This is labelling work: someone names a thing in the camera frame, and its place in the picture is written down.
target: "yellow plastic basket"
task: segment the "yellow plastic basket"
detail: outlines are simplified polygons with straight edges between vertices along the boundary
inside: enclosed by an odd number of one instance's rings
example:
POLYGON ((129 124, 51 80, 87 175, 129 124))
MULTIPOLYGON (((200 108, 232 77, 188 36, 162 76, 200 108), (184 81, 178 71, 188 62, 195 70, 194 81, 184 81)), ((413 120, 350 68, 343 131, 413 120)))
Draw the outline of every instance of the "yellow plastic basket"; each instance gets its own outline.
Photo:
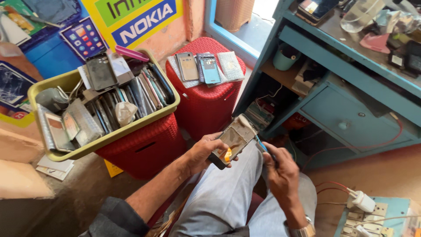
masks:
MULTIPOLYGON (((94 152, 96 150, 98 150, 99 148, 110 144, 111 142, 122 138, 124 136, 126 136, 127 134, 134 132, 172 112, 174 112, 177 109, 177 105, 180 103, 180 96, 177 93, 177 91, 175 90, 174 86, 171 84, 170 80, 168 80, 166 74, 162 71, 161 67, 159 66, 158 62, 155 60, 155 58, 153 57, 153 55, 144 48, 137 48, 136 51, 144 53, 146 55, 149 56, 149 60, 150 62, 152 62, 153 64, 155 64, 158 68, 158 70, 162 73, 162 75, 164 76, 164 79, 167 81, 167 83, 170 85, 171 89, 173 90, 174 96, 176 98, 175 102, 172 103, 171 105, 164 107, 152 114, 149 114, 146 117, 143 117, 127 126, 124 126, 114 132, 111 132, 75 151, 72 151, 68 154, 61 154, 61 153, 56 153, 56 152, 52 152, 50 150, 48 150, 46 148, 45 145, 45 141, 43 139, 43 143, 44 143, 44 147, 45 147, 45 153, 47 155, 47 157, 52 160, 52 161, 56 161, 56 162, 60 162, 60 161, 64 161, 67 159, 79 159, 83 156, 86 156, 87 154, 94 152)), ((58 76, 55 76, 53 78, 47 79, 47 80, 43 80, 40 81, 34 85, 32 85, 29 90, 28 90, 28 98, 29 101, 31 102, 31 106, 33 109, 33 113, 35 115, 35 120, 37 122, 38 125, 38 129, 40 131, 40 134, 43 134, 42 129, 41 129, 41 124, 40 124, 40 120, 38 118, 38 112, 37 112, 37 104, 35 102, 35 96, 37 96, 38 93, 40 93, 41 91, 48 89, 48 88, 56 88, 57 86, 60 86, 64 91, 72 91, 74 89, 74 87, 76 86, 76 84, 80 81, 80 74, 79 71, 73 70, 71 72, 68 73, 64 73, 58 76)))

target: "red wire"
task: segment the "red wire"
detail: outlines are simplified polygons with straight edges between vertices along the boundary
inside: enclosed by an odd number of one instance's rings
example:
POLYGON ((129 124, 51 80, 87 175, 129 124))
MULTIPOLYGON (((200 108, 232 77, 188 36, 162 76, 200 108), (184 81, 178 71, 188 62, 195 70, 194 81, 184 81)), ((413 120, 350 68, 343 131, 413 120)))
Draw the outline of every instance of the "red wire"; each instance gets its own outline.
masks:
POLYGON ((362 148, 362 149, 366 149, 366 148, 373 148, 373 147, 377 147, 377 146, 382 146, 382 145, 386 145, 389 144, 393 141, 395 141, 401 134, 403 131, 403 125, 402 122, 399 119, 396 119, 397 123, 399 124, 399 133, 390 141, 385 142, 385 143, 381 143, 381 144, 376 144, 376 145, 369 145, 369 146, 343 146, 343 147, 335 147, 335 148, 328 148, 328 149, 324 149, 321 150, 319 152, 316 152, 315 154, 313 154, 308 160, 307 162, 304 164, 303 169, 301 170, 302 172, 304 172, 304 170, 306 169, 307 165, 310 163, 310 161, 312 160, 312 158, 317 155, 318 153, 322 152, 322 151, 331 151, 331 150, 337 150, 337 149, 344 149, 344 148, 362 148))
POLYGON ((333 182, 333 181, 326 181, 326 182, 323 182, 323 183, 320 183, 320 184, 317 184, 315 187, 319 187, 320 185, 322 185, 322 184, 325 184, 325 183, 334 183, 334 184, 338 184, 338 185, 341 185, 342 187, 344 187, 344 188, 348 188, 348 187, 346 187, 345 185, 343 185, 343 184, 340 184, 340 183, 337 183, 337 182, 333 182))
POLYGON ((317 194, 319 194, 319 193, 321 193, 321 192, 323 192, 325 190, 329 190, 329 189, 341 190, 341 191, 346 192, 347 194, 349 194, 349 192, 347 190, 343 190, 343 189, 339 189, 339 188, 325 188, 325 189, 322 189, 322 190, 318 191, 317 194))

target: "red plastic stool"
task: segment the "red plastic stool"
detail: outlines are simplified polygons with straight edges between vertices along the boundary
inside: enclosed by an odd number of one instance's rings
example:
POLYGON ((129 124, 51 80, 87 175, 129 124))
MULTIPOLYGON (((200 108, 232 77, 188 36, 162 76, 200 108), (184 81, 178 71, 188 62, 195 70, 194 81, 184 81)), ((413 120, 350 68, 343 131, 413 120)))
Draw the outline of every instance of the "red plastic stool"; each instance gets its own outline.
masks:
MULTIPOLYGON (((183 52, 215 54, 219 64, 217 53, 229 52, 216 40, 209 37, 201 37, 178 50, 175 54, 183 52)), ((245 73, 244 62, 237 57, 242 72, 245 73)), ((220 131, 231 120, 232 111, 242 81, 224 83, 219 86, 208 88, 201 84, 186 89, 170 63, 165 64, 167 77, 180 94, 181 101, 174 112, 180 127, 186 129, 194 140, 200 140, 203 135, 220 131)))
POLYGON ((137 179, 153 178, 186 151, 174 113, 95 151, 137 179))

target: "drawer knob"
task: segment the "drawer knob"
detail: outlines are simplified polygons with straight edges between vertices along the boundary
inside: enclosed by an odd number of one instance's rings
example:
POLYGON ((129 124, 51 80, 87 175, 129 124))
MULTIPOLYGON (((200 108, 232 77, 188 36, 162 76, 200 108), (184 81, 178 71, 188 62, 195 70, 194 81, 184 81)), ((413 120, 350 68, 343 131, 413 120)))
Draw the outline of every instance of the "drawer knob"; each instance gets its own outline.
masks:
POLYGON ((348 122, 345 122, 345 121, 340 122, 338 124, 338 127, 342 130, 346 130, 347 128, 349 128, 349 126, 350 126, 350 124, 348 122))

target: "wristwatch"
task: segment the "wristwatch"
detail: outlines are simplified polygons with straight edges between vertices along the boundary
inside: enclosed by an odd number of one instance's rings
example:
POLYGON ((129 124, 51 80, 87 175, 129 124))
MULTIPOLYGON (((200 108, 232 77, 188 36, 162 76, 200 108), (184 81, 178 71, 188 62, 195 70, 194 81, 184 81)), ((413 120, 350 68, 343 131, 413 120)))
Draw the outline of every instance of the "wristwatch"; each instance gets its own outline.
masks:
POLYGON ((290 229, 288 227, 287 221, 284 221, 284 227, 287 232, 288 237, 314 237, 316 236, 316 230, 312 224, 310 217, 306 215, 306 219, 309 224, 301 229, 290 229))

